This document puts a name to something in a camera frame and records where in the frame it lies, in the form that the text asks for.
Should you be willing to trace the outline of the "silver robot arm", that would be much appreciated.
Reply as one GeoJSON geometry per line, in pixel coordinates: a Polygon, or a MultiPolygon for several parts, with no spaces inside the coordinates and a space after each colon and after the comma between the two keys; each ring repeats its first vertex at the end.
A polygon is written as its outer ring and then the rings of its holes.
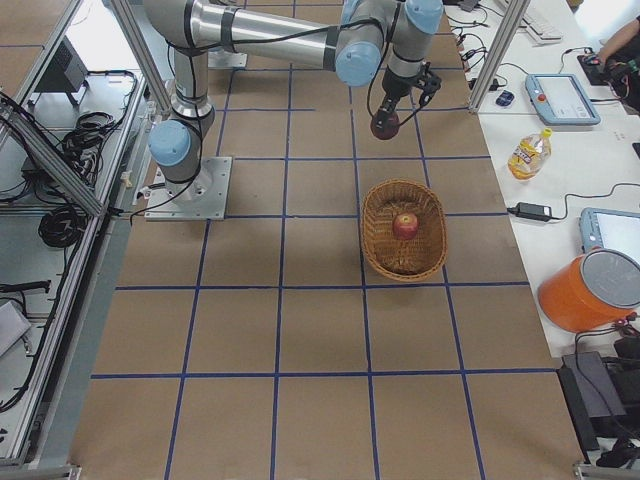
{"type": "Polygon", "coordinates": [[[202,159],[215,118],[208,96],[212,50],[321,68],[349,87],[370,86],[382,72],[384,97],[371,114],[380,140],[401,127],[396,107],[402,98],[418,89],[427,105],[441,87],[426,60],[443,15],[439,1],[347,1],[333,25],[210,1],[146,1],[143,7],[174,51],[172,114],[152,131],[149,148],[170,200],[179,204],[201,200],[215,184],[202,159]]]}

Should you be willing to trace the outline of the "person forearm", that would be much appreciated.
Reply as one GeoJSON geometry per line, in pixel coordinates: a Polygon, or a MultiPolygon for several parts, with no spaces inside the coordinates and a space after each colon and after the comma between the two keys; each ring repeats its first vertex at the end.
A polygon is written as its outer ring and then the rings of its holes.
{"type": "Polygon", "coordinates": [[[597,56],[602,64],[639,34],[639,18],[618,29],[600,48],[597,56]]]}

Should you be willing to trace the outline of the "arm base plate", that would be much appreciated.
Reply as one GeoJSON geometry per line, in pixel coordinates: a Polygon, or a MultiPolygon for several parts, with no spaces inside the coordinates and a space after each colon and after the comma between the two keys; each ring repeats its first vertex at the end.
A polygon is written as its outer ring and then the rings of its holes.
{"type": "Polygon", "coordinates": [[[248,55],[218,48],[209,50],[207,58],[209,70],[236,70],[246,68],[248,55]]]}
{"type": "Polygon", "coordinates": [[[193,184],[181,192],[181,187],[167,184],[161,169],[156,168],[155,182],[162,186],[147,195],[144,217],[149,221],[223,220],[232,170],[232,157],[208,157],[202,160],[201,171],[193,184]]]}

